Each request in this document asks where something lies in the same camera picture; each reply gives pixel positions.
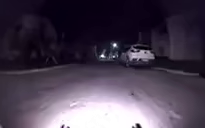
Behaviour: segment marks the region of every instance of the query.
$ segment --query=car wheel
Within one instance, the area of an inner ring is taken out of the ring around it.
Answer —
[[[125,67],[130,67],[129,65],[129,58],[127,57],[126,61],[125,61]]]

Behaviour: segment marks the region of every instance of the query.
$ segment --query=street light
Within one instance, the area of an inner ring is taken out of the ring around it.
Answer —
[[[113,43],[112,46],[113,46],[113,48],[117,48],[118,47],[117,43]]]

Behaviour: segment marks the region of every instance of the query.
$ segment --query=car window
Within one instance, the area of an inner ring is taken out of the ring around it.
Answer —
[[[151,48],[148,46],[133,46],[133,48],[140,50],[151,50]]]

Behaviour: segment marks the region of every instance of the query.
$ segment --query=sidewalk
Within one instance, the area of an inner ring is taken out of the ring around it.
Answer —
[[[158,58],[155,62],[155,69],[205,78],[205,66],[201,62],[196,61],[172,61],[167,58]]]

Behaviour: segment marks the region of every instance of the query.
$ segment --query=white car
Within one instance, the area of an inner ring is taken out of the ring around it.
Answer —
[[[134,44],[126,47],[120,55],[120,61],[128,66],[149,65],[155,60],[152,49],[143,44]]]

